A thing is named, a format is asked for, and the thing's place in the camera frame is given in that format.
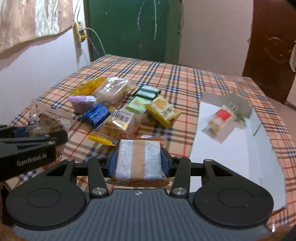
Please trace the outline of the brown cookie clear pack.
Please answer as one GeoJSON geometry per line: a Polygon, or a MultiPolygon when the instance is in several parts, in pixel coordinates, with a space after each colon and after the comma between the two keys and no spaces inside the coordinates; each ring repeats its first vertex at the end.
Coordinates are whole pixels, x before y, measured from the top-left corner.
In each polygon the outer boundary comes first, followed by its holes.
{"type": "Polygon", "coordinates": [[[28,137],[68,132],[73,121],[71,113],[53,109],[43,102],[32,100],[25,135],[28,137]]]}

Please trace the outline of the blue snack pack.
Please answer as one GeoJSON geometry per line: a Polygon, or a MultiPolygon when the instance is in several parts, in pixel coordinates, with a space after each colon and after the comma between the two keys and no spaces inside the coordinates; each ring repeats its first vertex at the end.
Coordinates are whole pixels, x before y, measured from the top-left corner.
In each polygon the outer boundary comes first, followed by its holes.
{"type": "Polygon", "coordinates": [[[97,128],[110,116],[109,109],[99,103],[93,105],[88,111],[82,114],[86,124],[93,128],[97,128]]]}

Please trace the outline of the purple snack pack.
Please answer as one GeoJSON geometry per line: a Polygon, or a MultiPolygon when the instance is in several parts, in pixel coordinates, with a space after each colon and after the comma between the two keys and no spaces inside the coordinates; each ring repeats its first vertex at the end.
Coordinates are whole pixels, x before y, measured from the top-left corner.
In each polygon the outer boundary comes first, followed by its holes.
{"type": "Polygon", "coordinates": [[[72,103],[74,113],[82,114],[95,105],[97,99],[92,95],[71,95],[68,101],[72,103]]]}

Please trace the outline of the brown white wafer pack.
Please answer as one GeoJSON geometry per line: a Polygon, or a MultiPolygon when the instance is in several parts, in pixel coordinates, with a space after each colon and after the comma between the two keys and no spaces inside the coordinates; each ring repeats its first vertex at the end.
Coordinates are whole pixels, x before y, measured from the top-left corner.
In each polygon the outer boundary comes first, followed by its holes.
{"type": "Polygon", "coordinates": [[[161,164],[164,137],[120,140],[115,174],[107,181],[110,185],[125,187],[164,188],[169,184],[161,164]]]}

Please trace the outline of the clear cake slices pack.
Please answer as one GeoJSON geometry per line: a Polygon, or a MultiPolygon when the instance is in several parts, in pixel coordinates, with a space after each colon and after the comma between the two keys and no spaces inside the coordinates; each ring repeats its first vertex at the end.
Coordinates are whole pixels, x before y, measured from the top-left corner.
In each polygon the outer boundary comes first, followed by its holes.
{"type": "Polygon", "coordinates": [[[133,113],[125,108],[115,109],[112,114],[88,136],[102,145],[115,146],[121,139],[129,139],[148,120],[148,113],[133,113]]]}

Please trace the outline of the clear snack pack red label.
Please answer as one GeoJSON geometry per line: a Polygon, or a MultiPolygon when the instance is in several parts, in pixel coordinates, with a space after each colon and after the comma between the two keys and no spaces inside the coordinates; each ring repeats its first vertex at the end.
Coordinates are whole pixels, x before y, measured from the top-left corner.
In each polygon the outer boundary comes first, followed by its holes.
{"type": "Polygon", "coordinates": [[[222,143],[233,131],[233,122],[236,115],[233,110],[223,105],[214,114],[207,118],[202,132],[210,138],[222,143]]]}

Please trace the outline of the light green biscuit pack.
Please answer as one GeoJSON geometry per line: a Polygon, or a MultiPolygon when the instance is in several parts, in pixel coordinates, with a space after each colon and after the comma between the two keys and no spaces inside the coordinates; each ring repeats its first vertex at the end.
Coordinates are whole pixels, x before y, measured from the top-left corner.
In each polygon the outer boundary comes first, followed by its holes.
{"type": "Polygon", "coordinates": [[[136,96],[125,106],[125,109],[136,114],[145,113],[147,110],[145,105],[150,102],[148,99],[136,96]]]}

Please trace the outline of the clear snack pack green label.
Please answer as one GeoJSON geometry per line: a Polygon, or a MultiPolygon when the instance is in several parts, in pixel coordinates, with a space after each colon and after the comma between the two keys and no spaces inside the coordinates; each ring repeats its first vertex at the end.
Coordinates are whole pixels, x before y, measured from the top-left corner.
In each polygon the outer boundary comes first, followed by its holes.
{"type": "Polygon", "coordinates": [[[235,116],[235,121],[239,121],[241,123],[245,123],[245,119],[244,116],[241,112],[241,109],[236,106],[235,104],[233,104],[232,102],[228,102],[226,104],[227,108],[229,108],[231,110],[231,112],[234,114],[235,116]]]}

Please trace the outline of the yellow orange snack pack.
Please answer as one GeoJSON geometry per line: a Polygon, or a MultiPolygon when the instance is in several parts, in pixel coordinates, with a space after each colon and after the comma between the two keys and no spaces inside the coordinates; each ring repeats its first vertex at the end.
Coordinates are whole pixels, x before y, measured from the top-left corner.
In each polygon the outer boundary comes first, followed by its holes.
{"type": "Polygon", "coordinates": [[[104,77],[97,77],[83,81],[69,92],[70,96],[91,95],[106,80],[104,77]]]}

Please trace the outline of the yellow biscuit pack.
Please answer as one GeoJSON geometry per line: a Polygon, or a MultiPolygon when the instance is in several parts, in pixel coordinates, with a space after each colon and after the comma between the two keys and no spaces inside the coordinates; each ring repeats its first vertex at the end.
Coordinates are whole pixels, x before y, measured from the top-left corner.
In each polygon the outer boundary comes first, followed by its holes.
{"type": "Polygon", "coordinates": [[[146,104],[145,108],[156,121],[166,128],[170,128],[174,123],[174,119],[181,114],[181,111],[170,104],[162,95],[146,104]]]}

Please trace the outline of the white cardboard box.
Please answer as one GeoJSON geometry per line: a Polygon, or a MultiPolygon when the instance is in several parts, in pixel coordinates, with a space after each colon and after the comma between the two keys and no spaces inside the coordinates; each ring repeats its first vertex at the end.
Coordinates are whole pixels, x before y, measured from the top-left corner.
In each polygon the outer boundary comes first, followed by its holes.
{"type": "Polygon", "coordinates": [[[286,205],[285,178],[263,121],[237,94],[203,94],[189,158],[193,163],[213,159],[265,188],[273,197],[274,210],[286,205]],[[223,107],[236,108],[243,120],[232,120],[213,133],[208,122],[223,107]]]}

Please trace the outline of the dark green cracker pack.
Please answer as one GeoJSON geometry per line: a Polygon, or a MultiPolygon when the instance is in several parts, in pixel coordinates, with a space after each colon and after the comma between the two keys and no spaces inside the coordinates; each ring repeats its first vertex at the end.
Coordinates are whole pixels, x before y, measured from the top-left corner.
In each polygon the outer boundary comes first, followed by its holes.
{"type": "Polygon", "coordinates": [[[140,97],[148,100],[155,99],[160,95],[161,90],[149,85],[142,85],[135,93],[132,94],[132,97],[140,97]]]}

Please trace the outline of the beige curtain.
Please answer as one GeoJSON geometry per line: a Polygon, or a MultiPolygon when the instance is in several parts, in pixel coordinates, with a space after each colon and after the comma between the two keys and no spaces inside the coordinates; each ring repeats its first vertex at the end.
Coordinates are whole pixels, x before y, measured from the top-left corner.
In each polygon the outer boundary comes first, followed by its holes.
{"type": "Polygon", "coordinates": [[[73,25],[72,1],[1,1],[1,52],[73,25]]]}

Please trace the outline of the white cloth on door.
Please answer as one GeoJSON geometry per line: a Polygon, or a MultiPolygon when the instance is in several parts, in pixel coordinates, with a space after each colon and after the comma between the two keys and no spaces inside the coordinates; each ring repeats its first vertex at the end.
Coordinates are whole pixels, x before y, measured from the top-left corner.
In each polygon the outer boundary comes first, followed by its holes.
{"type": "Polygon", "coordinates": [[[296,72],[296,41],[290,55],[289,64],[290,64],[291,70],[293,72],[296,72]]]}

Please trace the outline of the brown wooden door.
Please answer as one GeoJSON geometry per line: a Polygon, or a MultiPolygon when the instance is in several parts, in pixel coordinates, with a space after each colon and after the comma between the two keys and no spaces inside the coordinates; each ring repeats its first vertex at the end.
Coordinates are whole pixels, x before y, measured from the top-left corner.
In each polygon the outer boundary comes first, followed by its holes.
{"type": "Polygon", "coordinates": [[[243,76],[285,103],[295,79],[289,60],[295,44],[295,9],[288,1],[253,2],[250,45],[243,76]]]}

